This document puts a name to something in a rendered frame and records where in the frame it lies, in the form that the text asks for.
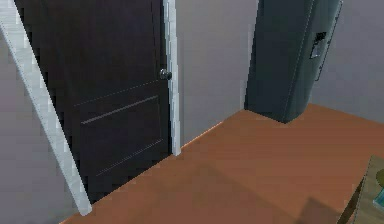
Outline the dark grey fridge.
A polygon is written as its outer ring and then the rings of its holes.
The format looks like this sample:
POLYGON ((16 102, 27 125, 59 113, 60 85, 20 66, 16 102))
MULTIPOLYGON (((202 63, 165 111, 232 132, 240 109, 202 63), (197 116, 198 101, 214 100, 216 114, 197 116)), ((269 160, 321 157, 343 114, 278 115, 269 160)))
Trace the dark grey fridge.
POLYGON ((259 0, 244 108, 281 123, 306 109, 343 0, 259 0))

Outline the dark brown room door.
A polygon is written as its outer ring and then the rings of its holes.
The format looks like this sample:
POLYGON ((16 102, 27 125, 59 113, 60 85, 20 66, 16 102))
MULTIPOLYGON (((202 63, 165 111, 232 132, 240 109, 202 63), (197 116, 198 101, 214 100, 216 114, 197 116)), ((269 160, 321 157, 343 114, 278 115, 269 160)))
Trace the dark brown room door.
POLYGON ((14 0, 91 203, 171 153, 164 0, 14 0))

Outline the pale blue dish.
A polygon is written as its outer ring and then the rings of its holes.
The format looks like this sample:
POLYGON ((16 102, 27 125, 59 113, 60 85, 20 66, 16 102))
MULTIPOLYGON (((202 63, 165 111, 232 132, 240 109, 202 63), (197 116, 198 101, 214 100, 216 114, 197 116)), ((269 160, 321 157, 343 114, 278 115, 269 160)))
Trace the pale blue dish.
POLYGON ((384 188, 382 188, 377 196, 373 199, 373 205, 375 208, 384 212, 384 188))

